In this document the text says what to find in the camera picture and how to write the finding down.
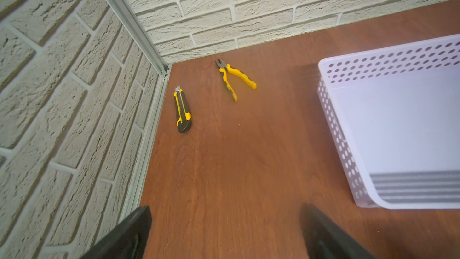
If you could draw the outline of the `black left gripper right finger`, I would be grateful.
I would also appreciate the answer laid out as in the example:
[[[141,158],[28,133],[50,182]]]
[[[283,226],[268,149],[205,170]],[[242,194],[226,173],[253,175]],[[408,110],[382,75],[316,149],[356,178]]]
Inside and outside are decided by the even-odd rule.
[[[302,204],[299,223],[311,259],[374,258],[374,255],[312,204]]]

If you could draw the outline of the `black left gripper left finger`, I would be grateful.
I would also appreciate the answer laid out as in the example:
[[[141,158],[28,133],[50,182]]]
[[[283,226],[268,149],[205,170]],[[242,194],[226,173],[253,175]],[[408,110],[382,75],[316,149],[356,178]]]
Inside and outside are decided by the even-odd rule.
[[[150,208],[138,207],[84,254],[82,259],[141,259],[151,226]]]

